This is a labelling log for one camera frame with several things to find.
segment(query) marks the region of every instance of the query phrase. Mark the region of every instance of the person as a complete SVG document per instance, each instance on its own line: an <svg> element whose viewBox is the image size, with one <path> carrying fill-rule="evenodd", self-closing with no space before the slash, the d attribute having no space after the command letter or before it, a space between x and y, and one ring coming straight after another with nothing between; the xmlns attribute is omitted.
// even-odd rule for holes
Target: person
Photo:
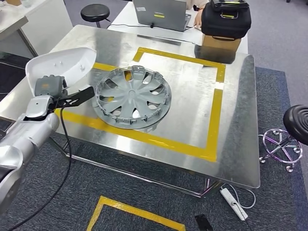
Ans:
<svg viewBox="0 0 308 231"><path fill-rule="evenodd" d="M205 4L208 3L209 0L186 0L186 5L187 10L190 10L193 5L199 8L197 15L195 18L194 26L199 28L202 26L202 15Z"/></svg>

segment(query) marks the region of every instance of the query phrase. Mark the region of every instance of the laptop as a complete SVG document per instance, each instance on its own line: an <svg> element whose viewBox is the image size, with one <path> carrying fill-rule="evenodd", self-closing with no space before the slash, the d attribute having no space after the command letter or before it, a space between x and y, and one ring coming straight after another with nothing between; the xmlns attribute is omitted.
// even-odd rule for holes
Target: laptop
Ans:
<svg viewBox="0 0 308 231"><path fill-rule="evenodd" d="M184 31L190 18L186 0L133 0L140 24Z"/></svg>

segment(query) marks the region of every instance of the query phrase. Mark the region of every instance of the metal table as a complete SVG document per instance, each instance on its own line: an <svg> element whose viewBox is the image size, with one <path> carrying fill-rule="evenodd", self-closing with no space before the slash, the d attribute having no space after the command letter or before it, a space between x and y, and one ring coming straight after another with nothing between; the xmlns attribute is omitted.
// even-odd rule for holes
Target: metal table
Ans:
<svg viewBox="0 0 308 231"><path fill-rule="evenodd" d="M256 83L254 58L237 53L232 64L199 57L202 48L88 26L75 26L52 51L88 46L97 51L94 68L70 92L96 86L115 67L143 65L159 71L171 88L171 106L160 122L142 130L109 126L98 119L88 101L66 109L70 137L118 150L146 161L164 164L206 178L203 192L125 172L74 155L81 160L147 182L202 197L222 183L246 189L260 186ZM15 121L32 97L26 78L0 102L0 118ZM60 127L57 132L63 134ZM67 156L64 148L51 142Z"/></svg>

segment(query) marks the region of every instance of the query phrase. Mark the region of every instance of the black bag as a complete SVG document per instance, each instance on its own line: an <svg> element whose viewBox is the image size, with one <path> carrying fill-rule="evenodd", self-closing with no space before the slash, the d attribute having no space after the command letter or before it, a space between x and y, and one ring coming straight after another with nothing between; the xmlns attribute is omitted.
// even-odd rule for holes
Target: black bag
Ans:
<svg viewBox="0 0 308 231"><path fill-rule="evenodd" d="M202 32L205 35L240 39L251 28L249 8L246 11L216 12L207 3L202 15Z"/></svg>
<svg viewBox="0 0 308 231"><path fill-rule="evenodd" d="M245 11L249 8L245 0L211 0L211 5L216 12Z"/></svg>

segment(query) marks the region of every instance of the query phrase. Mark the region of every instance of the white table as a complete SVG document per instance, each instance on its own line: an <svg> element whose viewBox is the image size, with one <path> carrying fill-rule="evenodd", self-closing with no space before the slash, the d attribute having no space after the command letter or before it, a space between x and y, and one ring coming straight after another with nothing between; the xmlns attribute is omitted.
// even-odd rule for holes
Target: white table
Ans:
<svg viewBox="0 0 308 231"><path fill-rule="evenodd" d="M32 5L0 7L0 51L32 58L45 54L72 25L63 0L32 0Z"/></svg>
<svg viewBox="0 0 308 231"><path fill-rule="evenodd" d="M188 14L192 15L191 20L188 26L193 26L194 20L197 12L193 10L186 10ZM112 26L112 24L126 24L130 26L143 26L143 24L138 23L137 14L134 4L128 2L125 8L123 8L112 23L108 28L108 30L121 31L131 34L143 35L149 37L165 38L169 40L177 41L186 41L189 43L195 43L202 45L202 32L196 28L187 29L184 32L174 31L168 29L163 29L159 27L149 28L149 27L129 27L129 26ZM238 52L248 54L248 43L248 36L243 37L240 43Z"/></svg>

